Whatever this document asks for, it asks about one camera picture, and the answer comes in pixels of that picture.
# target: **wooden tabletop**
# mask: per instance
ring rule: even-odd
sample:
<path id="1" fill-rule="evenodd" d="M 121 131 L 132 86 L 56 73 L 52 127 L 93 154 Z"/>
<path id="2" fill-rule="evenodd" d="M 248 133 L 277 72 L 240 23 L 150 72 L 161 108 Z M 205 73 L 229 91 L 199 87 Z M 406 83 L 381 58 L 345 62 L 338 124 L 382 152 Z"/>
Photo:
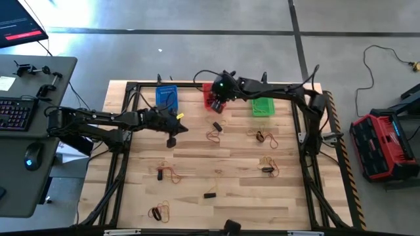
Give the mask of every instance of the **wooden tabletop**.
<path id="1" fill-rule="evenodd" d="M 121 111 L 126 83 L 110 81 L 104 111 Z M 321 92 L 320 84 L 315 87 Z M 155 88 L 142 88 L 142 94 L 155 103 Z M 276 114 L 270 117 L 253 117 L 250 102 L 242 100 L 229 102 L 219 115 L 204 108 L 200 91 L 178 88 L 178 113 L 184 113 L 181 123 L 189 131 L 177 135 L 177 145 L 171 149 L 166 148 L 167 134 L 151 130 L 133 134 L 118 227 L 221 229 L 232 219 L 242 229 L 310 229 L 291 102 L 274 100 L 274 104 Z M 141 100 L 139 108 L 145 107 Z M 226 125 L 220 143 L 209 141 L 205 133 L 213 129 L 210 121 L 223 120 Z M 278 141 L 276 149 L 270 147 L 269 138 L 261 144 L 246 134 L 263 126 Z M 329 132 L 329 125 L 324 132 Z M 106 148 L 102 145 L 95 153 Z M 330 147 L 323 145 L 322 151 L 337 158 Z M 257 168 L 264 156 L 275 160 L 280 170 L 277 177 L 270 178 Z M 111 153 L 106 153 L 89 164 L 79 203 L 81 221 L 104 194 L 110 157 Z M 157 180 L 161 161 L 167 161 L 165 164 L 182 176 L 178 184 L 172 183 L 169 172 L 162 181 Z M 326 199 L 343 221 L 352 225 L 340 168 L 322 154 L 318 165 Z M 204 199 L 203 194 L 216 183 L 217 197 Z M 149 218 L 149 209 L 164 200 L 169 202 L 169 222 Z M 315 206 L 321 222 L 318 202 Z"/>

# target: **gray floor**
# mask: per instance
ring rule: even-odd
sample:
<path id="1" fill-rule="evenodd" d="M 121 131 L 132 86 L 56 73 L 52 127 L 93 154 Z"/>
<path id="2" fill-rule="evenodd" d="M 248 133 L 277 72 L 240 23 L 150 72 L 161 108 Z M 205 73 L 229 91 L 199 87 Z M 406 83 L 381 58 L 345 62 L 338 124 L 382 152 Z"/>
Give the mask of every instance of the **gray floor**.
<path id="1" fill-rule="evenodd" d="M 128 30 L 272 30 L 291 31 L 287 0 L 28 0 L 47 28 Z M 301 31 L 419 32 L 417 0 L 295 0 Z M 200 69 L 234 69 L 238 75 L 269 81 L 302 81 L 294 36 L 258 35 L 116 35 L 50 33 L 56 56 L 79 59 L 72 77 L 75 89 L 101 109 L 110 79 L 191 79 Z M 378 44 L 394 48 L 403 60 L 420 60 L 417 37 L 303 37 L 308 71 L 316 64 L 316 81 L 334 94 L 342 127 L 356 120 L 354 90 L 370 85 L 363 50 Z M 1 54 L 44 55 L 37 44 L 0 49 Z M 367 53 L 375 87 L 359 96 L 360 113 L 385 108 L 419 82 L 420 74 L 377 49 Z M 213 79 L 204 75 L 202 79 Z M 94 84 L 87 87 L 86 81 Z M 68 91 L 63 105 L 77 106 Z M 406 129 L 408 135 L 413 125 Z M 353 174 L 368 229 L 420 235 L 420 189 L 385 192 L 361 176 L 345 135 Z M 71 165 L 66 174 L 81 172 Z M 0 231 L 65 227 L 73 222 L 83 180 L 57 178 L 49 195 L 52 205 L 37 207 L 29 219 L 0 219 Z"/>

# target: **monitor screen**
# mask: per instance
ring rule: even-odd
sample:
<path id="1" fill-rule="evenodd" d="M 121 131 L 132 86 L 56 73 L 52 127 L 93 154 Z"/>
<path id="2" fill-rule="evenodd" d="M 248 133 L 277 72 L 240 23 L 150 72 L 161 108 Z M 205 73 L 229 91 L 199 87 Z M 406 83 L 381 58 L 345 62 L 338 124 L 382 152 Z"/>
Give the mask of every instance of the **monitor screen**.
<path id="1" fill-rule="evenodd" d="M 0 49 L 48 39 L 18 0 L 0 0 Z"/>

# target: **red power station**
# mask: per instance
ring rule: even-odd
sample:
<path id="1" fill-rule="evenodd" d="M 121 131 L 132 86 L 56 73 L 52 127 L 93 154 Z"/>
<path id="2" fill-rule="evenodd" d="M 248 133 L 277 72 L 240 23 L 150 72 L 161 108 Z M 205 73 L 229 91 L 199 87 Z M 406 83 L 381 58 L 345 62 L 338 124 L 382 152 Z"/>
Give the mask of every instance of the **red power station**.
<path id="1" fill-rule="evenodd" d="M 420 167 L 394 110 L 372 109 L 351 124 L 350 135 L 368 181 L 405 180 L 419 174 Z"/>

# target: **gray desk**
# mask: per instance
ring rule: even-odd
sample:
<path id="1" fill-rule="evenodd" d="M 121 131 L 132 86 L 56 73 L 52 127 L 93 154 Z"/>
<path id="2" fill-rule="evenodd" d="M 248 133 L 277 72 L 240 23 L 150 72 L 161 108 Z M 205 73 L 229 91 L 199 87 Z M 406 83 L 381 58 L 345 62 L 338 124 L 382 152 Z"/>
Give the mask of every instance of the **gray desk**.
<path id="1" fill-rule="evenodd" d="M 0 91 L 0 96 L 35 96 L 41 85 L 53 81 L 52 76 L 43 73 L 23 77 L 13 75 L 12 73 L 16 71 L 13 60 L 19 64 L 33 64 L 36 68 L 49 66 L 52 72 L 62 73 L 63 78 L 56 83 L 57 90 L 48 94 L 52 104 L 61 103 L 76 65 L 76 58 L 0 55 L 0 76 L 16 77 L 10 90 Z M 47 119 L 43 115 L 43 110 L 47 106 L 49 105 L 46 103 L 39 103 L 30 130 L 23 134 L 25 137 L 18 138 L 17 132 L 11 134 L 15 135 L 14 138 L 5 133 L 0 134 L 0 186 L 7 191 L 0 200 L 0 217 L 30 217 L 39 202 L 58 145 L 58 138 L 46 138 L 44 135 Z M 25 169 L 24 154 L 27 146 L 35 141 L 44 143 L 43 163 L 38 170 L 31 172 Z"/>

